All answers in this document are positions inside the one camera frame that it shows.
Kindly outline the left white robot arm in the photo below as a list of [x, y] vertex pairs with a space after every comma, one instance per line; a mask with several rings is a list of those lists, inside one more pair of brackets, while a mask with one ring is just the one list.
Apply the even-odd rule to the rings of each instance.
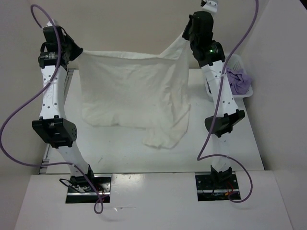
[[32, 122], [32, 128], [69, 163], [70, 188], [75, 192], [91, 192], [96, 185], [94, 173], [77, 147], [77, 127], [67, 120], [64, 109], [67, 65], [83, 49], [59, 25], [47, 25], [43, 34], [46, 41], [40, 48], [38, 62], [46, 90], [39, 118]]

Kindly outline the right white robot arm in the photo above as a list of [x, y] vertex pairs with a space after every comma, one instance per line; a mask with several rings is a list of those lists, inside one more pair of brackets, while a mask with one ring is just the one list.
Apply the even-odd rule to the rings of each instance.
[[213, 141], [212, 156], [215, 157], [211, 164], [210, 181], [213, 187], [222, 188], [232, 173], [229, 136], [234, 125], [245, 117], [245, 112], [238, 108], [233, 98], [225, 71], [223, 47], [213, 39], [213, 16], [205, 11], [190, 15], [182, 37], [189, 41], [212, 94], [215, 111], [204, 121], [208, 137]]

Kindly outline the white t shirt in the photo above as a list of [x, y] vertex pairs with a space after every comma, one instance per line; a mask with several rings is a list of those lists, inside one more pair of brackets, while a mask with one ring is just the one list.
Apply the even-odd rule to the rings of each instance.
[[144, 129], [144, 145], [173, 148], [189, 125], [188, 49], [179, 36], [158, 55], [84, 51], [78, 57], [84, 121]]

